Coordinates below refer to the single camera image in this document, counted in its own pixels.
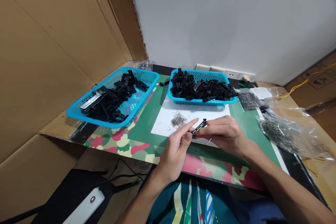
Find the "blue plastic basket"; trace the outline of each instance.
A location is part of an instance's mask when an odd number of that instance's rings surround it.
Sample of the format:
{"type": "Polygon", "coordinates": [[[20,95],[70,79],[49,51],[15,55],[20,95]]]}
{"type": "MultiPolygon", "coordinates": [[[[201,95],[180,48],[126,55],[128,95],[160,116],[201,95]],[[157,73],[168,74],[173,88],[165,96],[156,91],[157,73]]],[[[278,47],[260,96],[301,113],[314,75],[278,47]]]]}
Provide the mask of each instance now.
{"type": "MultiPolygon", "coordinates": [[[[194,76],[194,80],[200,81],[200,80],[211,80],[211,79],[216,79],[219,82],[224,81],[226,84],[229,84],[229,80],[226,77],[225,74],[220,73],[220,72],[212,72],[212,71],[197,71],[197,70],[188,70],[188,69],[182,69],[182,71],[187,71],[189,74],[194,76]]],[[[170,75],[170,79],[173,78],[174,73],[178,72],[178,69],[175,69],[172,71],[171,75],[170,75]]],[[[173,97],[172,92],[170,91],[170,89],[173,87],[173,83],[170,81],[169,82],[169,86],[168,86],[168,97],[170,99],[172,99],[176,104],[190,104],[190,105],[204,105],[204,106],[219,106],[219,107],[223,107],[226,104],[232,104],[237,102],[238,98],[237,97],[233,97],[231,98],[230,101],[222,101],[222,100],[210,100],[206,103],[204,103],[201,99],[194,99],[194,100],[186,100],[185,98],[176,98],[173,97]]]]}
{"type": "Polygon", "coordinates": [[[137,69],[137,68],[129,68],[129,67],[119,68],[118,70],[116,70],[115,72],[107,76],[100,83],[98,83],[97,86],[92,88],[89,92],[87,92],[77,101],[75,101],[66,110],[66,114],[69,117],[82,120],[88,123],[100,125],[103,127],[107,127],[107,128],[128,127],[132,124],[137,114],[140,112],[141,108],[144,106],[146,100],[149,98],[149,95],[151,94],[153,89],[156,87],[156,83],[158,79],[159,79],[159,74],[155,72],[146,71],[146,70],[137,69]],[[142,89],[139,89],[137,86],[134,86],[136,93],[134,93],[132,97],[128,98],[128,101],[124,101],[120,105],[120,107],[118,108],[120,112],[124,115],[128,115],[125,121],[123,121],[122,123],[100,121],[100,120],[87,117],[81,112],[81,109],[79,107],[82,106],[85,102],[87,102],[93,96],[92,94],[93,91],[96,91],[98,88],[100,88],[103,85],[106,86],[107,88],[115,88],[114,83],[117,81],[120,81],[123,73],[128,73],[127,70],[132,70],[134,76],[139,81],[144,82],[147,86],[149,86],[149,88],[145,92],[142,89]]]}

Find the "hand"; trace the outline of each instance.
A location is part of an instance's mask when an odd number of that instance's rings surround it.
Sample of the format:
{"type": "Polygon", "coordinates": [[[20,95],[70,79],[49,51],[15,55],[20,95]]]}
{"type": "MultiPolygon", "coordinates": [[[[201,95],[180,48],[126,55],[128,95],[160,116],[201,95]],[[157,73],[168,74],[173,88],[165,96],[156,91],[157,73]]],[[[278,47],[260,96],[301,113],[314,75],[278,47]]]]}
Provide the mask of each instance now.
{"type": "Polygon", "coordinates": [[[251,145],[256,143],[248,139],[237,121],[227,115],[206,122],[207,126],[196,132],[197,138],[210,139],[219,148],[233,155],[245,158],[251,145]]]}
{"type": "Polygon", "coordinates": [[[169,137],[166,149],[160,157],[160,162],[152,173],[156,182],[159,182],[163,188],[180,176],[187,149],[193,138],[189,131],[193,130],[192,126],[197,121],[198,118],[183,124],[169,137]]]}

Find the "white paper sheet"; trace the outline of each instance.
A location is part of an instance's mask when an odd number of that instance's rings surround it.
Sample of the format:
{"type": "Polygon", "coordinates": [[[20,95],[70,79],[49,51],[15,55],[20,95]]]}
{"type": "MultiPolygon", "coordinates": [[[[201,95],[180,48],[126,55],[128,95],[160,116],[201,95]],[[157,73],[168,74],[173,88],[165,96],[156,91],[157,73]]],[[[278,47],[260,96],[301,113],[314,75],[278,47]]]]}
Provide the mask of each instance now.
{"type": "Polygon", "coordinates": [[[265,87],[255,87],[250,89],[260,100],[272,97],[271,92],[265,87]]]}
{"type": "MultiPolygon", "coordinates": [[[[198,122],[194,125],[195,128],[203,121],[203,118],[206,118],[206,120],[213,120],[218,117],[230,115],[228,105],[224,107],[215,107],[175,104],[168,96],[166,96],[151,133],[165,137],[169,137],[173,134],[177,128],[172,126],[171,120],[174,118],[176,112],[180,112],[188,121],[198,117],[198,122]]],[[[204,145],[208,142],[208,140],[204,138],[193,139],[192,141],[204,145]]],[[[208,146],[217,147],[213,142],[210,142],[208,146]]]]}

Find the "green cutting mat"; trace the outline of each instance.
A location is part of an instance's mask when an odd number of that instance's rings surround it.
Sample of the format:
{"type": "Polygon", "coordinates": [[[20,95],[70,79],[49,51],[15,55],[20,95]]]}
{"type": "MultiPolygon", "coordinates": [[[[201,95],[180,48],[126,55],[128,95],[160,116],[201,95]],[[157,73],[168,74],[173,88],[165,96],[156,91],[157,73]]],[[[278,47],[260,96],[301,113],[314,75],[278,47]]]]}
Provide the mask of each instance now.
{"type": "MultiPolygon", "coordinates": [[[[165,82],[169,79],[167,75],[160,75],[158,83],[165,82]]],[[[138,122],[129,135],[129,139],[136,140],[151,145],[165,147],[167,145],[168,137],[152,134],[151,130],[155,123],[155,120],[159,114],[162,103],[167,95],[168,86],[161,87],[156,86],[151,99],[142,112],[138,122]]],[[[256,110],[244,111],[239,101],[235,104],[230,104],[230,113],[234,117],[245,135],[256,142],[258,146],[263,150],[266,155],[273,160],[280,167],[280,163],[275,155],[273,147],[270,141],[265,137],[259,128],[259,124],[255,118],[258,115],[256,110]]],[[[250,167],[250,165],[242,158],[231,155],[219,148],[214,148],[207,145],[201,145],[197,143],[191,143],[188,148],[188,153],[195,156],[202,156],[215,160],[225,161],[232,164],[242,165],[250,167]]]]}

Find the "forearm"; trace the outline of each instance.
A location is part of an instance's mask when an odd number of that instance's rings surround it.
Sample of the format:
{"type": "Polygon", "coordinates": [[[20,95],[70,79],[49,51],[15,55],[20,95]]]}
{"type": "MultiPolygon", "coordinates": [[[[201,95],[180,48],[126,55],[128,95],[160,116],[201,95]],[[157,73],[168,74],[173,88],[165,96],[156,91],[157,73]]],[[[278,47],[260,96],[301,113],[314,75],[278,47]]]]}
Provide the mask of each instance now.
{"type": "Polygon", "coordinates": [[[334,223],[336,217],[315,196],[251,144],[244,157],[257,171],[290,223],[334,223]]]}
{"type": "Polygon", "coordinates": [[[164,188],[165,185],[159,181],[154,170],[143,189],[119,217],[116,224],[146,223],[156,198],[164,188]]]}

